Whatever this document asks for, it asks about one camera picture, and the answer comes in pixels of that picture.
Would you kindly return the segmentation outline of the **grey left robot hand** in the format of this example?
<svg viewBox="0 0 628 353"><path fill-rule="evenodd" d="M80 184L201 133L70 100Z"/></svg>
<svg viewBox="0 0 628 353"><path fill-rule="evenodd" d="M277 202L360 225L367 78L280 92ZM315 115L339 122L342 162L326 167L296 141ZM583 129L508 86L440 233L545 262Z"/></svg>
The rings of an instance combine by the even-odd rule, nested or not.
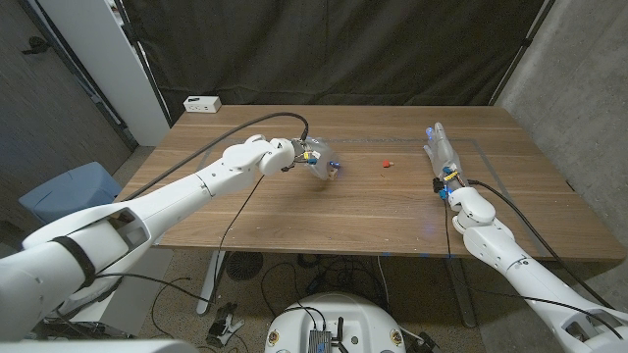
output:
<svg viewBox="0 0 628 353"><path fill-rule="evenodd" d="M322 138L307 136L293 142L296 163L302 163L316 177L334 180L340 170L340 157Z"/></svg>

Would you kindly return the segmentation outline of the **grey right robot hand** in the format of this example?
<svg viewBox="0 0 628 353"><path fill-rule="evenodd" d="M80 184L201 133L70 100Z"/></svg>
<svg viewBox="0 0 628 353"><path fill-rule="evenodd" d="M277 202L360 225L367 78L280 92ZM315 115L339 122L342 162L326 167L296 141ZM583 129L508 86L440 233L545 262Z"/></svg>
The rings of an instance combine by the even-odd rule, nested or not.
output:
<svg viewBox="0 0 628 353"><path fill-rule="evenodd" d="M467 182L458 154L451 146L441 123L435 123L426 129L428 142L423 146L430 159L433 172L439 181L451 191L464 187Z"/></svg>

